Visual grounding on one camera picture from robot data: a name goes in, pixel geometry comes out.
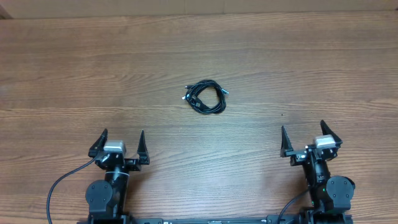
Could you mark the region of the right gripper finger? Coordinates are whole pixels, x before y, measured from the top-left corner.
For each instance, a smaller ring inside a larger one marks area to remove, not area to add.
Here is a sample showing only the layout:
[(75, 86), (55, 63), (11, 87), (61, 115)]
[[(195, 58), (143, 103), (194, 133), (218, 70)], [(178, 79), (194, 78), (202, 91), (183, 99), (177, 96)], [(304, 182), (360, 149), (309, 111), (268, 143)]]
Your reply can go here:
[(294, 149), (291, 145), (290, 139), (287, 135), (287, 131), (284, 126), (281, 127), (281, 134), (282, 134), (282, 142), (280, 148), (280, 157), (291, 156)]
[(330, 128), (329, 126), (326, 124), (326, 122), (324, 120), (320, 121), (320, 126), (322, 129), (322, 133), (324, 135), (331, 135), (334, 139), (334, 141), (336, 142), (336, 146), (341, 146), (341, 144), (343, 143), (342, 139), (339, 138)]

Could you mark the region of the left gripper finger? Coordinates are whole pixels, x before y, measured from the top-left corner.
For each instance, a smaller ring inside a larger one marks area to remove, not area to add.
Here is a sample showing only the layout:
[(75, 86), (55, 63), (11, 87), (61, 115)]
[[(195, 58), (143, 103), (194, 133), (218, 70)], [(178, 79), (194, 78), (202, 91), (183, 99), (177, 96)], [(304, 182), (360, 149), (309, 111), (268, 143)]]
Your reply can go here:
[(108, 139), (108, 130), (105, 128), (101, 133), (100, 137), (95, 141), (95, 143), (89, 148), (88, 156), (96, 157), (100, 151), (103, 150), (104, 145)]
[(141, 131), (139, 145), (137, 148), (137, 154), (139, 156), (139, 163), (141, 165), (149, 165), (150, 164), (150, 157), (149, 157), (149, 153), (147, 151), (144, 130)]

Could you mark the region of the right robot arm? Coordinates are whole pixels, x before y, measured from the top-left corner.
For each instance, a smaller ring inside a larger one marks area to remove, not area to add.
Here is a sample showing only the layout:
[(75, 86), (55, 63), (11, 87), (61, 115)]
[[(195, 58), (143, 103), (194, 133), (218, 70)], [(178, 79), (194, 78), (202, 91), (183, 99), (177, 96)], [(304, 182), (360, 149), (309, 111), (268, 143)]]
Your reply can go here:
[[(332, 176), (327, 162), (338, 156), (343, 141), (326, 124), (320, 121), (322, 135), (316, 136), (312, 144), (304, 149), (293, 149), (287, 131), (281, 127), (281, 157), (288, 157), (291, 166), (302, 166), (308, 189), (294, 197), (281, 210), (277, 223), (285, 220), (289, 223), (352, 223), (346, 212), (351, 209), (351, 199), (356, 188), (348, 177)], [(292, 218), (284, 217), (286, 210), (305, 194), (309, 194), (312, 205), (303, 207)]]

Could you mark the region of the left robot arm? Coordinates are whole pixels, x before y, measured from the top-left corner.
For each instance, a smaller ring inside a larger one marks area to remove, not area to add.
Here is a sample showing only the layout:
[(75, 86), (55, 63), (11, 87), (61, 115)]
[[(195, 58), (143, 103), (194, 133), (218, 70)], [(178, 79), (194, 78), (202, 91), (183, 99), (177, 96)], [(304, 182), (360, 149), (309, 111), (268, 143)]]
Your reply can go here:
[(88, 151), (88, 156), (102, 170), (104, 178), (92, 182), (85, 194), (89, 205), (88, 223), (135, 223), (135, 218), (124, 210), (129, 173), (139, 172), (150, 164), (145, 135), (141, 132), (137, 158), (126, 157), (122, 140), (109, 140), (105, 129)]

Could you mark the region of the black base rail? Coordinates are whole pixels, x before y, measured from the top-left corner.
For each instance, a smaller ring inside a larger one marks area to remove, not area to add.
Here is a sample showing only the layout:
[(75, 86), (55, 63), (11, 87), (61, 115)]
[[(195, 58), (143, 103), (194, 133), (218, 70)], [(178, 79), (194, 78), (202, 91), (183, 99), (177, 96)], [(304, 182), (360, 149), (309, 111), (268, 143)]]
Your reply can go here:
[[(278, 215), (268, 215), (265, 218), (190, 218), (190, 219), (174, 219), (174, 220), (163, 220), (161, 218), (133, 218), (130, 223), (137, 224), (276, 224)], [(88, 224), (88, 223), (126, 223), (124, 221), (100, 221), (92, 222), (89, 219), (83, 221), (78, 221), (78, 224)], [(280, 218), (279, 223), (281, 224), (299, 224), (307, 223), (299, 219), (299, 215), (283, 215)], [(346, 216), (346, 221), (342, 219), (332, 218), (330, 220), (319, 219), (314, 221), (314, 223), (348, 223), (353, 224), (354, 221), (350, 215)]]

